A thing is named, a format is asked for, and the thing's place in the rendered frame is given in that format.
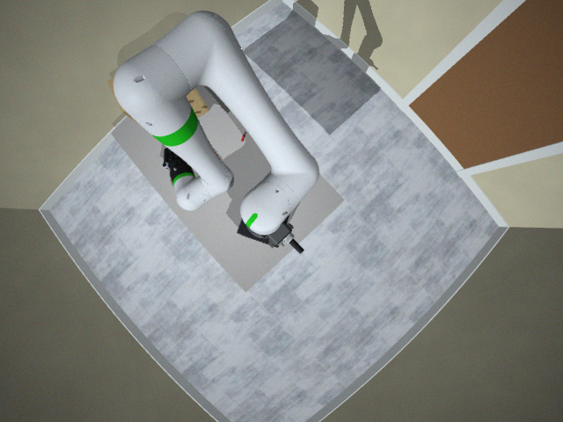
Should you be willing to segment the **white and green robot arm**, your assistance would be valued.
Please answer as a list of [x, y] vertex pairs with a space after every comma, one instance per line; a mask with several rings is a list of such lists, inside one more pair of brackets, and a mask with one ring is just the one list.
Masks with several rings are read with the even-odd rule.
[[288, 228], [284, 220], [317, 183], [318, 163], [267, 95], [225, 19], [211, 11], [188, 15], [122, 63], [113, 79], [121, 107], [189, 164], [170, 171], [176, 200], [188, 211], [227, 192], [234, 183], [232, 171], [212, 148], [186, 98], [200, 85], [227, 105], [271, 165], [242, 199], [240, 214], [250, 229], [246, 227], [254, 236], [267, 238], [271, 248], [283, 247], [284, 241], [302, 253], [291, 233], [294, 227], [285, 223]]

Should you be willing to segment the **small tan wooden chest of drawers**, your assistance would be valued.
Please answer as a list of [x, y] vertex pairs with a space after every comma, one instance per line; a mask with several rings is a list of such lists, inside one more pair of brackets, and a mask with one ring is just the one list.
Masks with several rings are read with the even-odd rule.
[[[115, 97], [114, 90], [113, 90], [113, 77], [112, 77], [110, 80], [108, 80], [107, 82], [108, 82], [108, 84], [109, 84], [109, 86], [110, 86], [110, 89], [111, 89], [111, 91], [112, 91], [112, 93], [113, 93], [113, 95], [114, 95], [114, 97]], [[195, 89], [195, 88], [194, 88], [194, 89]], [[199, 97], [201, 98], [201, 96], [200, 96], [200, 94], [198, 93], [198, 91], [197, 91], [196, 89], [195, 89], [195, 91], [196, 91], [196, 93], [199, 95]], [[116, 99], [116, 97], [115, 97], [115, 99]], [[116, 99], [116, 101], [117, 101], [117, 99]], [[201, 101], [202, 101], [203, 104], [206, 106], [206, 104], [204, 103], [204, 101], [202, 100], [202, 98], [201, 98]], [[199, 101], [199, 102], [201, 102], [201, 101]], [[198, 102], [198, 103], [199, 103], [199, 102]], [[125, 113], [125, 110], [122, 109], [122, 107], [121, 107], [121, 105], [119, 104], [118, 101], [117, 101], [117, 103], [118, 103], [118, 105], [119, 105], [121, 111], [122, 111], [125, 115], [127, 115], [130, 119], [134, 120], [131, 116], [129, 116], [128, 114]], [[198, 104], [198, 103], [196, 103], [196, 104]], [[195, 104], [195, 105], [196, 105], [196, 104]], [[192, 105], [192, 106], [195, 106], [195, 105]], [[207, 107], [207, 106], [206, 106], [206, 107]]]

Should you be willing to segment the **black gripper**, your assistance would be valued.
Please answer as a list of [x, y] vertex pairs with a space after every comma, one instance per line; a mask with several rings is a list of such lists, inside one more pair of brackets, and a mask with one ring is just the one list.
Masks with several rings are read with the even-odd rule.
[[[180, 159], [180, 160], [178, 160]], [[169, 161], [170, 160], [170, 161]], [[171, 164], [171, 167], [170, 167]], [[163, 166], [168, 169], [168, 167], [170, 168], [170, 170], [178, 165], [178, 164], [187, 164], [187, 162], [185, 162], [184, 160], [181, 159], [181, 157], [179, 157], [178, 155], [176, 155], [175, 153], [173, 153], [170, 149], [165, 148], [164, 151], [164, 163]]]

